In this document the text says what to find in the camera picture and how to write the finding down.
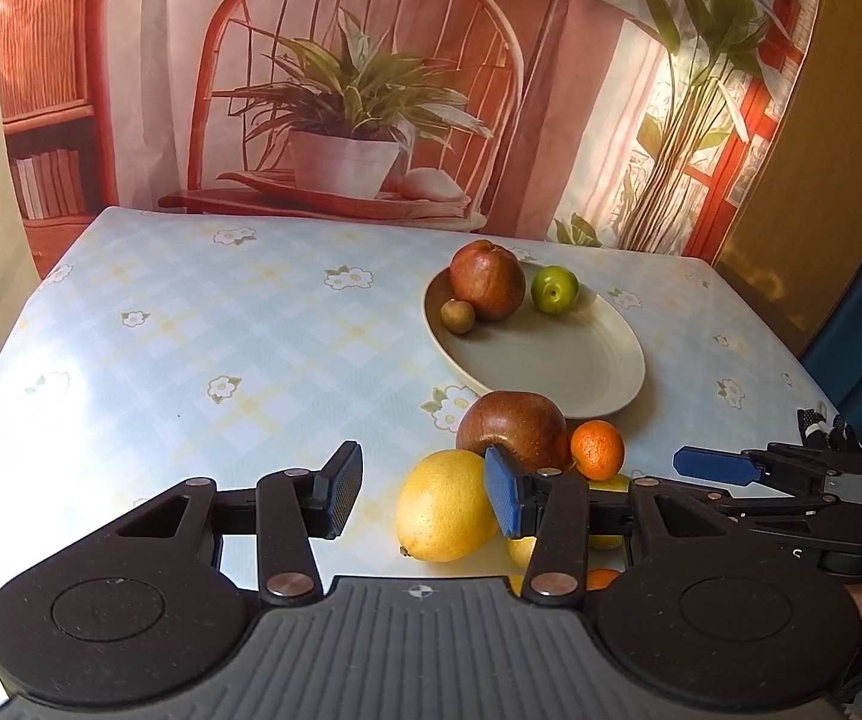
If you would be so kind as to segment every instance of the chair backrest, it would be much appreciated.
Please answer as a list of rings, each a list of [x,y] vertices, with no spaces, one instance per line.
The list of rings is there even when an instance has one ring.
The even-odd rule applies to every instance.
[[[494,167],[501,138],[512,135],[521,99],[524,62],[513,29],[493,0],[224,0],[206,36],[191,124],[188,189],[200,189],[226,170],[266,170],[284,144],[275,133],[245,140],[248,121],[232,117],[240,100],[223,94],[280,80],[271,57],[285,49],[278,36],[310,38],[331,46],[338,9],[357,16],[385,47],[453,67],[452,84],[469,98],[467,110],[494,132],[491,139],[456,130],[448,146],[421,140],[412,166],[445,170],[477,210]]]

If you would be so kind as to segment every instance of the white plate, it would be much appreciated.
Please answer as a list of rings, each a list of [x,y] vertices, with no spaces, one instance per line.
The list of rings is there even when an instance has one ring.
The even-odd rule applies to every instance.
[[[541,266],[522,263],[528,286]],[[568,419],[624,408],[644,384],[644,353],[624,317],[581,284],[567,314],[542,314],[530,300],[501,322],[478,322],[463,336],[448,332],[440,307],[453,298],[447,269],[424,290],[424,322],[461,381],[477,394],[495,389],[539,392]]]

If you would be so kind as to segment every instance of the tablecloth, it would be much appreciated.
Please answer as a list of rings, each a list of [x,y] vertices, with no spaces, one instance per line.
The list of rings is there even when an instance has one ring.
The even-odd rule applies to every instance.
[[[347,439],[364,450],[364,485],[344,535],[314,543],[325,586],[336,574],[519,573],[500,538],[429,565],[402,557],[394,535],[403,480],[421,457],[453,447],[475,399],[434,350],[421,307],[424,285],[469,240],[104,211],[26,303],[0,355],[0,586],[182,479],[251,487],[271,471],[315,469]],[[682,445],[797,442],[797,409],[830,409],[706,263],[504,244],[573,269],[639,338],[643,389],[611,418],[626,440],[624,472],[675,477]],[[223,570],[253,587],[252,539],[229,541]]]

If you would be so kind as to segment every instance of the bookshelf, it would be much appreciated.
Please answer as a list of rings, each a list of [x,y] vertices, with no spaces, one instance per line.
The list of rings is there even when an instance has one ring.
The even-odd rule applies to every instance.
[[[103,62],[104,0],[0,0],[7,158],[43,277],[117,205]]]

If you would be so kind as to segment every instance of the red chair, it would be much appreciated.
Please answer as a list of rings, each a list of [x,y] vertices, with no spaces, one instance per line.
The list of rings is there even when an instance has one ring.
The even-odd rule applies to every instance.
[[[290,172],[281,167],[286,143],[280,133],[245,140],[247,117],[233,115],[242,102],[229,98],[230,91],[282,79],[284,72],[268,58],[284,50],[279,35],[331,45],[341,7],[359,18],[368,35],[386,33],[386,49],[416,53],[453,67],[456,81],[451,85],[468,96],[467,110],[494,133],[487,139],[451,130],[448,148],[427,140],[415,146],[410,167],[447,172],[468,200],[459,210],[395,194],[355,200],[293,189]],[[506,146],[513,135],[523,74],[517,38],[493,0],[224,0],[204,38],[187,190],[162,197],[159,204],[184,207],[190,213],[480,228],[489,210],[483,203],[487,188],[497,178],[501,142]]]

